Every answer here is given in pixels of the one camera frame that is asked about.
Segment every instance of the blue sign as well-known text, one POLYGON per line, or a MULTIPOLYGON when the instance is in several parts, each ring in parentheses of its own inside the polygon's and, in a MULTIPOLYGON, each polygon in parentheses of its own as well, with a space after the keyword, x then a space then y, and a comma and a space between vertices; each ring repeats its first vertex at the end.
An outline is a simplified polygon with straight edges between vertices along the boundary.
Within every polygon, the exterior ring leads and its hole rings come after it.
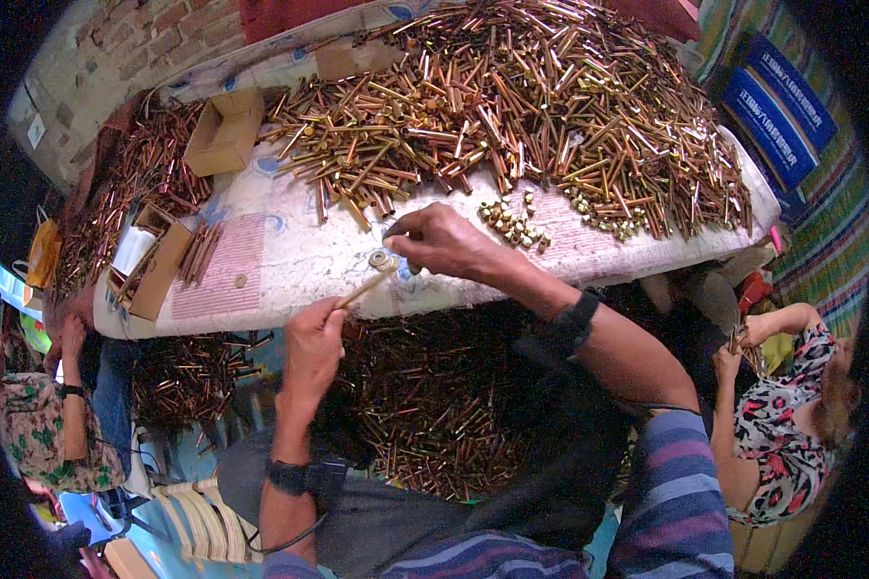
POLYGON ((759 147, 783 189, 798 186, 817 167, 817 158, 788 117, 748 71, 734 70, 724 93, 724 104, 759 147))
POLYGON ((837 132, 834 119, 799 71, 761 34, 753 39, 747 69, 808 137, 815 153, 830 142, 837 132))

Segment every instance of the open cardboard box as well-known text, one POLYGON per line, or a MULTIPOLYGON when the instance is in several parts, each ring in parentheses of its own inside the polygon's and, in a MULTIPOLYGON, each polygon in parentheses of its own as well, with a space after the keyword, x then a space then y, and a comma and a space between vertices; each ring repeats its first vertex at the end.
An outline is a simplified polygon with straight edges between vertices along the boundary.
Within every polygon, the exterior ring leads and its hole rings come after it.
MULTIPOLYGON (((130 299, 124 297, 122 306, 133 316, 155 321, 194 235, 173 215, 153 204, 144 206, 132 225, 157 235, 158 245, 149 250, 154 254, 135 285, 135 293, 130 299)), ((114 277, 109 276, 108 284, 118 293, 120 285, 114 277)))
POLYGON ((264 99, 256 87, 209 99, 183 160, 197 177, 242 170, 263 118, 264 99))

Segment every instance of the floral shirt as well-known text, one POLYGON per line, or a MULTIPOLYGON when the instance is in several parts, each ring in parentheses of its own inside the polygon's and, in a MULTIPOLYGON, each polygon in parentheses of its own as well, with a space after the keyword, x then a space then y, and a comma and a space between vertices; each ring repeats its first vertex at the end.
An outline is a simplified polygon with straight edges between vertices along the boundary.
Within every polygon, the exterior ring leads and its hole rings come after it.
POLYGON ((0 388, 0 438, 19 473, 55 491, 85 494, 122 484, 116 449, 104 444, 100 423, 84 404, 87 456, 65 460, 61 385, 41 373, 8 374, 0 388))
POLYGON ((728 516, 751 527, 780 523, 810 505, 834 464, 834 449, 802 433, 792 415, 821 396, 821 375, 834 353, 823 324, 795 338, 794 365, 782 379, 765 377, 741 398, 736 419, 738 456, 760 466, 760 485, 746 510, 728 516))

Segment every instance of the chair backrest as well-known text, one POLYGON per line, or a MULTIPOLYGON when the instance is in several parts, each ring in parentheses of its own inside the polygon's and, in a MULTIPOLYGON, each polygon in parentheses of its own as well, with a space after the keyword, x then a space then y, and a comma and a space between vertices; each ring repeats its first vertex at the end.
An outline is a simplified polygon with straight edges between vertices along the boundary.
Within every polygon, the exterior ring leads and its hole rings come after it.
MULTIPOLYGON (((246 545, 245 537, 253 537, 256 533, 254 525, 225 505, 215 477, 159 486, 153 488, 152 493, 161 501, 177 528, 185 559, 234 563, 262 560, 259 553, 249 550, 246 545), (174 502, 180 505, 185 518, 178 514, 174 502), (192 544, 184 520, 190 527, 192 544)), ((255 549, 260 548, 258 538, 252 544, 255 549)))

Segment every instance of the brick wall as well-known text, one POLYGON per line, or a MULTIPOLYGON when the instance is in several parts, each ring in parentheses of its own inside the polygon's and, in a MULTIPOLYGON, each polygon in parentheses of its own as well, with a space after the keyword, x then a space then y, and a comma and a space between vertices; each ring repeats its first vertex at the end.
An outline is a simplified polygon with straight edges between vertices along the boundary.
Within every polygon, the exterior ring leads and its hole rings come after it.
POLYGON ((75 0, 29 66, 7 111, 9 132, 70 190, 110 113, 140 90, 244 45, 238 0, 75 0), (27 130, 38 112, 38 147, 27 130))

